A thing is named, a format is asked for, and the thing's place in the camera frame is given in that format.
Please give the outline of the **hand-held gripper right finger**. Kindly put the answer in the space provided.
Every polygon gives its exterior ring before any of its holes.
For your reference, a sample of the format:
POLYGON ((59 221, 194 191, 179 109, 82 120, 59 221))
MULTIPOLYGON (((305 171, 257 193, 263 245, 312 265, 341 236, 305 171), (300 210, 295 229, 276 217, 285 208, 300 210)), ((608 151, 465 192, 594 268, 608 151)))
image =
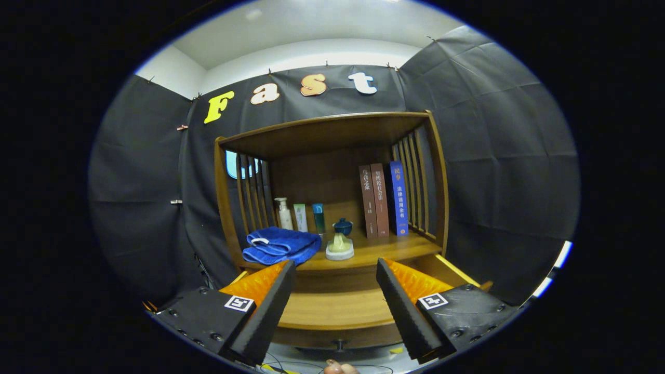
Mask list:
POLYGON ((478 286, 451 286, 387 258, 377 261, 376 281, 409 357, 420 364, 468 350, 518 312, 478 286))

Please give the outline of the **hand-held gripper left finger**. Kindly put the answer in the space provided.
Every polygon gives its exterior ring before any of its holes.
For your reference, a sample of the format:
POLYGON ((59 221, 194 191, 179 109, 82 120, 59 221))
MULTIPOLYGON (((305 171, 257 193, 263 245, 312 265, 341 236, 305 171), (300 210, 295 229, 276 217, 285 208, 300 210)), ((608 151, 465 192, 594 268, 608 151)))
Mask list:
POLYGON ((294 261, 245 275, 221 290, 198 287, 151 313, 162 327, 215 356, 263 363, 295 283, 294 261))

